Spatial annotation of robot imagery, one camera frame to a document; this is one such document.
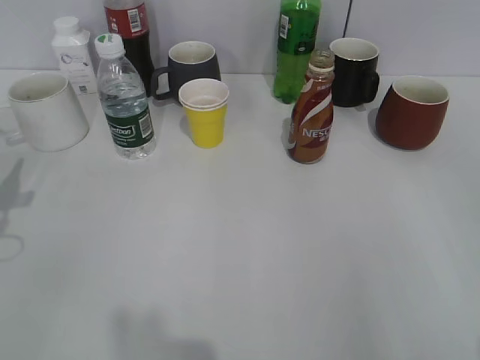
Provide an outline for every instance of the black mug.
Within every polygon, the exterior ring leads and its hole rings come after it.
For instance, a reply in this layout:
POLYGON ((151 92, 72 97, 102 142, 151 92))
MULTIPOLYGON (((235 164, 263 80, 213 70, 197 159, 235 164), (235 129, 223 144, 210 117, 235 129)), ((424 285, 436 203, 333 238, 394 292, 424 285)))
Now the black mug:
POLYGON ((201 41, 177 43, 168 52, 168 66, 154 71, 151 95, 157 100, 175 98, 179 101, 179 90, 185 83, 204 78, 221 81, 215 48, 201 41), (169 91, 157 94, 158 77, 165 73, 168 73, 169 91))
POLYGON ((333 41, 330 50, 335 54, 333 104, 357 107, 375 100, 380 84, 378 48, 370 41, 345 37, 333 41))

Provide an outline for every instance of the green bottle label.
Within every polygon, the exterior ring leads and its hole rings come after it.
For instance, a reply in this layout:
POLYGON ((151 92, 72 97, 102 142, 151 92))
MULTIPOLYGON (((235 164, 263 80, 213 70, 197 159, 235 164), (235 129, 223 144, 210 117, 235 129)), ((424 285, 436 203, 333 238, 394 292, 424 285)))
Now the green bottle label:
POLYGON ((318 22, 319 16, 315 11, 282 11, 278 26, 278 49, 290 55, 310 54, 315 49, 318 22))
POLYGON ((147 107, 140 114, 128 118, 116 118, 105 114, 113 142, 122 148, 138 148, 153 137, 152 120, 147 107))

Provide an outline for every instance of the nescafe bottle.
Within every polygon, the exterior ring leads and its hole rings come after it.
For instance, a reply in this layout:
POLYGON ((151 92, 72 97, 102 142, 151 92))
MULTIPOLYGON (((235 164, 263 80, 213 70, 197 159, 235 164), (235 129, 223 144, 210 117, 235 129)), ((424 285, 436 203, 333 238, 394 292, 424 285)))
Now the nescafe bottle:
POLYGON ((312 52, 305 85, 293 108, 288 152, 302 164, 322 160, 327 151, 333 123, 334 60, 330 50, 312 52))
POLYGON ((127 59, 142 78, 147 96, 154 66, 150 56, 149 20, 144 0, 104 0, 109 32, 119 34, 123 40, 127 59))

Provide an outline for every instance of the label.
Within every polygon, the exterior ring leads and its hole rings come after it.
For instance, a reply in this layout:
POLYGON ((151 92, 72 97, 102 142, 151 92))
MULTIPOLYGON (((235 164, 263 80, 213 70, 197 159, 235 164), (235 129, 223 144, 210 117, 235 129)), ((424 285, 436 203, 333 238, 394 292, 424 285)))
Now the label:
POLYGON ((77 95, 97 92, 97 81, 86 45, 54 46, 61 72, 68 78, 77 95))
POLYGON ((105 7, 105 14, 109 32, 119 34, 122 38, 133 39, 149 30, 145 4, 124 10, 105 7))
POLYGON ((310 164, 326 153, 333 123, 332 83, 311 79, 301 90, 292 113, 290 156, 299 163, 310 164))
POLYGON ((113 142, 122 148, 138 148, 153 138, 152 120, 147 107, 140 114, 128 118, 116 118, 105 114, 113 142))
POLYGON ((278 49, 290 55, 310 54, 315 48, 318 22, 316 11, 282 11, 278 26, 278 49))

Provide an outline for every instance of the cup rim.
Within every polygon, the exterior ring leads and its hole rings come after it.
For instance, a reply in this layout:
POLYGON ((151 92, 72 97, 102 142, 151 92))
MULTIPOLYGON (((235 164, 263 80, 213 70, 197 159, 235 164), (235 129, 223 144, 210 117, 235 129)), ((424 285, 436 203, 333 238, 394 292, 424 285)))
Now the cup rim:
POLYGON ((175 45, 173 45, 172 47, 170 47, 170 50, 168 50, 168 57, 170 59, 172 59, 174 62, 178 62, 179 64, 183 64, 183 65, 198 65, 198 64, 203 64, 205 62, 209 62, 210 60, 212 60, 215 55, 217 55, 217 50, 215 50, 214 46, 211 45, 210 43, 205 43, 203 41, 197 41, 197 40, 191 40, 191 41, 183 41, 181 43, 176 43, 175 45), (209 58, 207 58, 206 60, 202 60, 202 61, 197 61, 197 62, 184 62, 184 61, 179 61, 175 58, 172 57, 172 51, 176 49, 176 47, 181 47, 181 46, 184 46, 186 44, 200 44, 200 45, 204 45, 206 47, 208 47, 210 50, 212 50, 212 54, 210 55, 209 58))
POLYGON ((54 98, 55 96, 57 95, 60 95, 67 87, 68 87, 68 79, 63 76, 61 73, 46 73, 46 72, 37 72, 37 73, 31 73, 30 75, 28 76, 24 76, 22 77, 21 79, 18 79, 16 82, 14 82, 10 88, 8 89, 8 99, 10 101, 13 101, 15 103, 23 103, 23 104, 30 104, 30 103, 37 103, 39 101, 45 101, 47 99, 50 99, 50 98, 54 98), (22 81, 26 81, 26 80, 29 80, 33 77, 39 77, 39 76, 43 76, 43 75, 49 75, 49 76, 55 76, 55 77, 61 77, 63 80, 64 80, 64 85, 61 87, 60 90, 58 90, 57 92, 55 92, 54 94, 51 94, 49 96, 46 96, 46 97, 42 97, 41 99, 35 99, 35 100, 19 100, 19 99, 16 99, 14 97, 12 97, 11 95, 11 91, 12 91, 12 88, 14 86, 17 86, 19 85, 19 83, 21 83, 22 81))
POLYGON ((393 89, 395 94, 397 94, 401 98, 405 99, 406 101, 408 101, 410 103, 414 103, 414 104, 418 104, 418 105, 440 105, 440 104, 444 104, 444 103, 450 101, 449 90, 447 90, 447 88, 445 86, 443 86, 442 84, 440 84, 438 81, 430 79, 429 77, 426 77, 426 76, 419 76, 419 75, 401 76, 398 79, 394 80, 394 82, 391 84, 391 88, 393 89), (405 79, 420 79, 420 80, 424 80, 425 82, 429 82, 431 84, 434 84, 435 86, 438 86, 439 88, 441 88, 446 93, 445 99, 442 100, 442 101, 438 101, 436 103, 424 103, 424 102, 421 102, 421 101, 417 101, 417 100, 408 98, 407 96, 402 95, 401 92, 398 91, 397 88, 395 88, 395 85, 398 85, 398 83, 401 80, 405 80, 405 79))
POLYGON ((219 81, 217 79, 194 79, 189 82, 186 82, 184 85, 181 86, 181 88, 178 90, 178 100, 180 101, 180 104, 183 107, 186 107, 189 110, 194 110, 194 111, 212 111, 212 110, 218 110, 221 107, 224 107, 228 99, 230 97, 230 89, 228 88, 228 85, 225 82, 219 81), (218 103, 215 105, 199 105, 199 106, 193 106, 190 105, 188 102, 186 102, 182 98, 182 90, 185 89, 186 86, 192 86, 194 83, 205 83, 205 82, 210 82, 210 83, 216 83, 218 85, 223 86, 226 89, 226 95, 220 99, 218 103))
POLYGON ((375 58, 377 58, 378 56, 380 56, 380 49, 378 48, 377 45, 375 45, 375 44, 372 43, 371 41, 368 41, 368 40, 365 40, 365 39, 360 39, 360 38, 358 38, 358 37, 341 37, 340 39, 333 40, 333 41, 330 43, 329 49, 335 54, 335 56, 338 56, 339 58, 348 60, 348 61, 350 61, 350 62, 367 62, 368 60, 375 59, 375 58), (363 44, 368 44, 368 45, 372 46, 372 47, 376 50, 376 54, 373 55, 373 56, 370 56, 370 57, 368 57, 368 58, 351 58, 351 57, 348 57, 348 56, 338 55, 338 54, 333 50, 333 46, 334 46, 335 44, 337 44, 337 43, 346 42, 346 41, 355 41, 355 42, 361 42, 361 43, 363 43, 363 44))

